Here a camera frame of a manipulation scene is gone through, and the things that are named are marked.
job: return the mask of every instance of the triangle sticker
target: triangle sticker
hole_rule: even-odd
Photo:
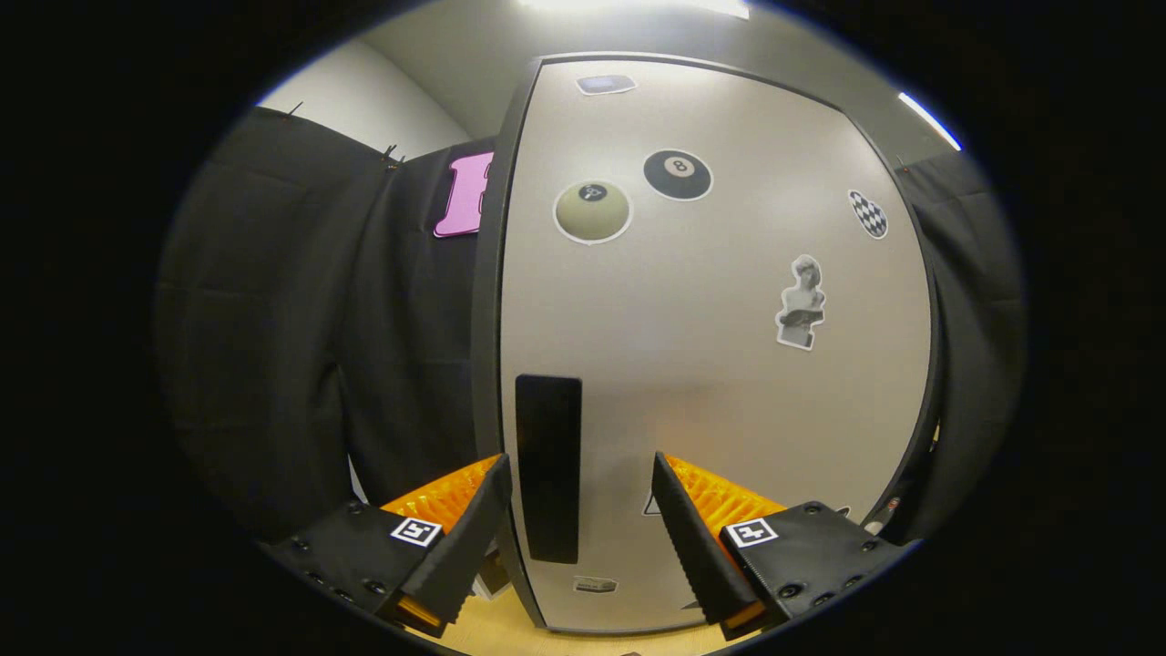
[[[648,505],[644,507],[644,516],[647,517],[649,515],[659,515],[659,514],[660,514],[660,507],[655,502],[655,495],[648,493]]]

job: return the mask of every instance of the statue bust sticker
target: statue bust sticker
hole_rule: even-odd
[[[781,291],[781,311],[774,317],[778,343],[803,351],[814,347],[814,325],[826,319],[822,266],[807,254],[798,255],[789,268],[796,284]]]

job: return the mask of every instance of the checkered sticker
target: checkered sticker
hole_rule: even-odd
[[[729,529],[732,541],[742,549],[770,542],[778,537],[778,534],[770,528],[770,524],[763,517],[742,522],[740,524],[730,524],[725,528]]]
[[[409,517],[408,520],[401,522],[401,525],[394,529],[389,535],[399,541],[415,544],[417,546],[429,546],[440,532],[441,524],[434,524],[433,522]]]
[[[850,209],[855,210],[855,216],[858,217],[858,223],[863,225],[866,233],[876,239],[886,237],[886,212],[883,211],[883,207],[854,189],[848,195],[850,196]]]

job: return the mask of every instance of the small label sticker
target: small label sticker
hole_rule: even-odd
[[[584,96],[602,96],[604,93],[623,93],[635,89],[635,80],[626,75],[596,75],[575,80]]]
[[[810,255],[801,254],[789,269],[798,283],[781,291],[781,311],[774,317],[778,343],[808,352],[814,348],[814,326],[826,320],[822,266]]]
[[[598,577],[575,577],[575,592],[589,592],[592,594],[604,594],[616,592],[619,581],[612,579],[600,579]]]
[[[886,237],[886,212],[883,207],[854,189],[847,191],[847,196],[850,197],[850,209],[855,210],[855,216],[866,233],[876,239]]]
[[[655,502],[655,495],[648,492],[648,502],[644,505],[644,516],[660,515],[660,506]]]
[[[764,517],[750,520],[749,522],[742,522],[740,524],[730,524],[726,528],[729,529],[729,535],[732,537],[732,541],[742,549],[753,546],[754,544],[761,544],[763,542],[770,542],[771,539],[778,537],[778,534],[770,528],[770,524]]]
[[[393,532],[389,535],[399,541],[415,544],[417,546],[429,546],[429,543],[431,543],[440,532],[441,524],[434,524],[433,522],[409,517],[408,520],[401,522],[401,525],[393,529]]]

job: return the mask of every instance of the sticker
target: sticker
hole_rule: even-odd
[[[712,171],[684,150],[652,153],[644,160],[644,177],[658,193],[673,200],[696,200],[712,189]]]
[[[401,522],[393,532],[389,534],[399,541],[403,541],[417,546],[429,546],[429,543],[441,534],[441,524],[434,524],[433,522],[426,522],[424,520],[417,520],[415,517],[409,517],[408,520]]]
[[[575,592],[590,592],[592,594],[603,594],[607,592],[616,592],[619,587],[619,581],[612,579],[600,579],[597,577],[575,577]]]
[[[454,160],[454,184],[445,202],[445,214],[434,227],[434,237],[445,238],[477,232],[482,225],[482,198],[486,193],[486,176],[493,153],[480,153]]]
[[[781,291],[781,311],[774,317],[778,325],[778,343],[802,351],[814,348],[814,325],[826,320],[822,308],[826,292],[822,284],[822,266],[807,255],[798,255],[789,264],[798,282]]]
[[[627,193],[609,179],[571,184],[555,198],[552,212],[563,237],[588,246],[610,241],[632,224]]]
[[[770,542],[775,539],[778,534],[770,528],[770,524],[764,517],[758,517],[757,520],[750,520],[749,522],[742,522],[739,524],[730,524],[725,527],[729,529],[729,535],[732,536],[732,541],[737,543],[739,548],[753,546],[754,544],[761,544],[763,542]]]
[[[626,75],[596,75],[575,80],[584,96],[603,96],[604,93],[623,93],[635,89],[635,80]]]
[[[644,516],[648,517],[651,515],[659,515],[660,506],[655,502],[655,495],[648,492],[648,502],[644,505]]]
[[[850,209],[855,210],[855,216],[866,233],[876,239],[886,237],[886,212],[883,207],[854,189],[847,193],[850,196]]]

